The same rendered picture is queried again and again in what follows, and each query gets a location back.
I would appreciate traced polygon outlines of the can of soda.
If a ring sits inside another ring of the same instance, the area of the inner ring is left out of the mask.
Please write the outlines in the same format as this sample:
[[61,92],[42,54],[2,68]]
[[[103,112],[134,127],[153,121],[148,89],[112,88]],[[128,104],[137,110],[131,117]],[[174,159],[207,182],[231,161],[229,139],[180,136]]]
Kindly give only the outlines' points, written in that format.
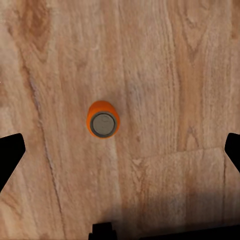
[[120,117],[110,102],[98,100],[88,109],[86,125],[94,137],[107,139],[118,131]]

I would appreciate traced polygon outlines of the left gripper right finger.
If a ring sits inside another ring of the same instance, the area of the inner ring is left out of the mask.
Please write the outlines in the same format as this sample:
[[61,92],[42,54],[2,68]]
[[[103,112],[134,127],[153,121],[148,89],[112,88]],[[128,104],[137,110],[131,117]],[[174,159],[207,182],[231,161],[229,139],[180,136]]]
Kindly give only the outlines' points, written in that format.
[[240,135],[229,133],[224,150],[240,172]]

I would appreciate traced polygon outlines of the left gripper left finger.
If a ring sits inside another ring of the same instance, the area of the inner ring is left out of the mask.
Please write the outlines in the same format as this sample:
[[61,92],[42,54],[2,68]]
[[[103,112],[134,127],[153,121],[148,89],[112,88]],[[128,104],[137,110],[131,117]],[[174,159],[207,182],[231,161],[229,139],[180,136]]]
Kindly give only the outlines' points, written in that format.
[[25,152],[25,142],[21,133],[0,138],[0,192]]

